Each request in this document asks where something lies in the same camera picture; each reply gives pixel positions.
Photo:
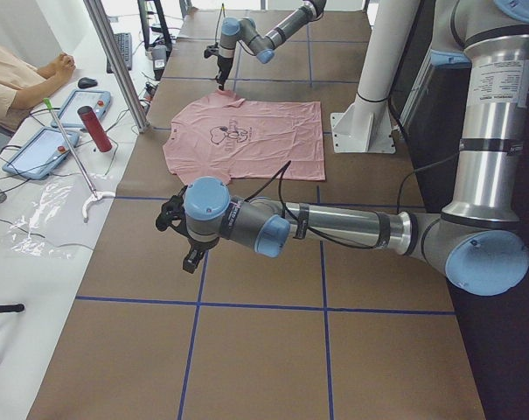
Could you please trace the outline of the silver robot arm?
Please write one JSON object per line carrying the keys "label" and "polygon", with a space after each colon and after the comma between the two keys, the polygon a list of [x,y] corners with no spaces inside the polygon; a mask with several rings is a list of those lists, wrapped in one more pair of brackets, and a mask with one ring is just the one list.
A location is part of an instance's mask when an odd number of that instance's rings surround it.
{"label": "silver robot arm", "polygon": [[220,27],[219,39],[204,51],[206,59],[217,57],[218,72],[215,80],[223,90],[233,68],[235,49],[243,43],[262,64],[275,56],[275,50],[301,28],[315,22],[324,14],[325,1],[303,1],[303,4],[284,18],[265,35],[260,35],[256,23],[250,17],[241,19],[225,17]]}
{"label": "silver robot arm", "polygon": [[[268,63],[279,46],[322,17],[325,5],[304,1],[265,36],[252,18],[227,17],[219,40],[205,52],[205,58],[218,58],[219,87],[228,79],[238,41]],[[380,151],[370,145],[380,140],[375,118],[388,118],[387,101],[419,5],[380,5],[380,26],[372,30],[355,100],[344,113],[331,114],[333,134],[342,135],[336,152],[340,147],[342,152]],[[185,183],[171,217],[180,220],[171,228],[191,246],[183,270],[193,273],[219,239],[277,257],[293,234],[294,239],[309,236],[351,249],[393,249],[478,296],[495,296],[517,285],[529,269],[528,248],[513,232],[519,217],[511,208],[529,96],[529,1],[435,1],[429,48],[436,67],[470,66],[453,199],[440,214],[285,203],[282,177],[290,161],[245,199],[230,195],[221,180],[201,177]],[[279,201],[259,197],[277,177]]]}

